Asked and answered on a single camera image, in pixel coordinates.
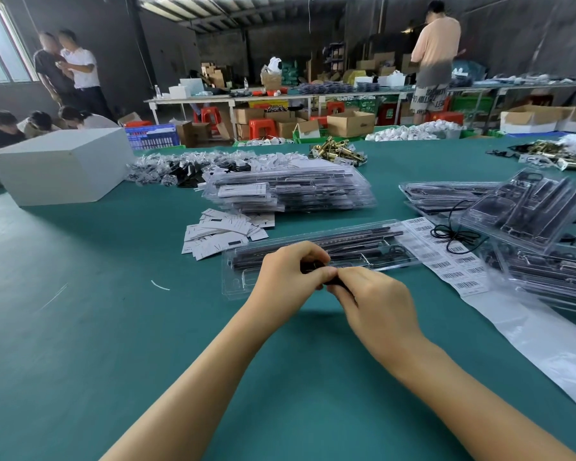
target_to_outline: finger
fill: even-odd
[[[337,269],[335,267],[320,267],[314,271],[309,272],[305,277],[310,285],[313,287],[320,286],[337,276]]]
[[[363,285],[369,282],[369,273],[371,273],[371,271],[364,267],[346,267],[344,269],[337,269],[337,276],[355,296]]]
[[[337,298],[348,321],[354,320],[358,314],[358,306],[354,301],[354,296],[346,288],[339,285],[328,285],[327,291]]]
[[[292,244],[285,247],[289,254],[294,258],[301,260],[306,256],[311,256],[313,259],[321,261],[322,263],[329,263],[330,256],[320,246],[312,243],[311,241],[301,241],[300,243]]]

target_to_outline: teal table surface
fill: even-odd
[[[278,214],[269,234],[415,217],[397,184],[507,179],[521,165],[484,151],[523,141],[359,142],[378,207]],[[131,183],[95,203],[25,209],[0,192],[0,460],[97,459],[238,310],[243,301],[221,294],[219,256],[180,253],[186,225],[211,206],[190,189]],[[411,289],[432,341],[576,451],[576,405],[563,391],[427,268],[390,274]],[[470,457],[320,291],[255,357],[205,459]]]

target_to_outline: man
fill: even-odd
[[[51,116],[41,111],[30,113],[28,118],[17,124],[17,128],[24,133],[26,139],[37,138],[52,131],[60,130],[60,128],[54,126]]]
[[[412,52],[412,61],[420,63],[410,106],[415,125],[424,122],[427,111],[443,109],[452,79],[452,60],[457,56],[461,38],[461,25],[446,16],[443,1],[429,4],[426,22]]]
[[[57,62],[65,61],[60,54],[58,41],[49,32],[41,32],[38,39],[43,49],[34,53],[32,61],[40,81],[60,106],[81,108],[82,102],[75,89],[72,71],[62,71],[56,66]]]
[[[26,136],[17,128],[17,118],[10,111],[0,110],[0,147],[25,141]]]
[[[65,61],[58,61],[57,66],[62,71],[72,72],[75,88],[84,104],[83,108],[113,120],[113,113],[108,108],[107,99],[100,88],[96,58],[92,52],[79,46],[77,36],[72,30],[59,31],[58,40],[64,47],[61,53]]]

